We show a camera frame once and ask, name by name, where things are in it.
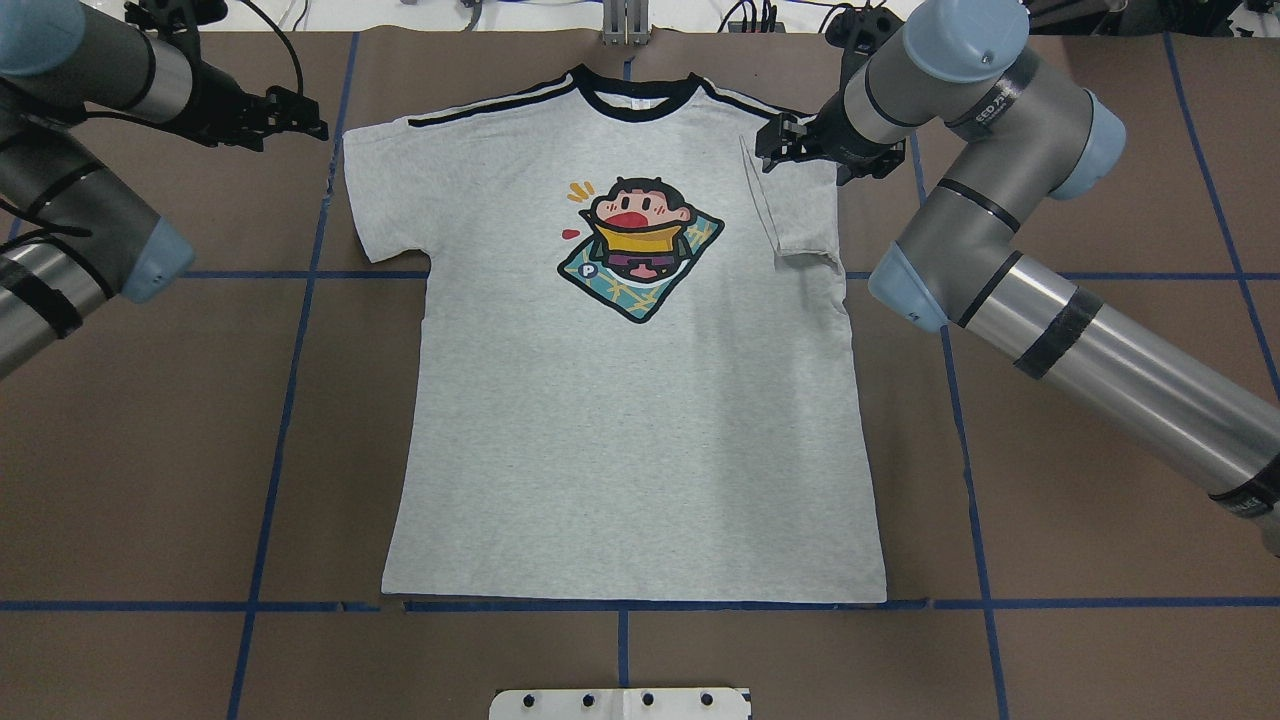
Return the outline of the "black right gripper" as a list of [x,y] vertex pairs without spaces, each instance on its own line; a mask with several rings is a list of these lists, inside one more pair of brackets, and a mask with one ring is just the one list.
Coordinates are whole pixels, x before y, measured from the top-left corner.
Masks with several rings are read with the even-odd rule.
[[780,113],[756,132],[755,158],[764,173],[783,163],[832,161],[836,183],[870,177],[883,179],[905,161],[905,142],[881,146],[854,137],[854,132],[827,128],[817,119],[803,122],[791,113]]

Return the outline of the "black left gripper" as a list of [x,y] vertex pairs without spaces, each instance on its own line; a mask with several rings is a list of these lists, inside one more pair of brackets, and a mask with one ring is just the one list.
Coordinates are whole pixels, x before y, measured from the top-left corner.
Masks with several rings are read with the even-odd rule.
[[271,86],[264,96],[229,94],[210,105],[205,136],[214,146],[262,151],[265,138],[275,135],[305,135],[328,141],[330,131],[319,104],[282,86]]

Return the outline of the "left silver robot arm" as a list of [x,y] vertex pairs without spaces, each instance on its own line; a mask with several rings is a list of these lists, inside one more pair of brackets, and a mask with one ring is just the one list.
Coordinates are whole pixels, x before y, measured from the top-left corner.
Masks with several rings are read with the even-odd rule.
[[284,133],[326,140],[294,87],[244,91],[202,56],[224,1],[128,1],[115,18],[79,1],[1,6],[1,372],[10,375],[118,296],[146,302],[186,273],[189,242],[73,135],[125,120],[205,147],[260,152]]

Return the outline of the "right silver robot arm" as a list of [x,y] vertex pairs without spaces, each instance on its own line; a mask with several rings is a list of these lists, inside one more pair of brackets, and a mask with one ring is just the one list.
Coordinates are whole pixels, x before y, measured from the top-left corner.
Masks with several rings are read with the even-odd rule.
[[1027,251],[1047,202],[1105,188],[1123,160],[1120,110],[1046,60],[1018,1],[925,1],[845,37],[838,88],[812,117],[759,129],[764,170],[832,161],[838,182],[887,176],[920,128],[963,149],[870,274],[870,292],[925,331],[954,325],[1059,388],[1180,471],[1277,553],[1277,409]]

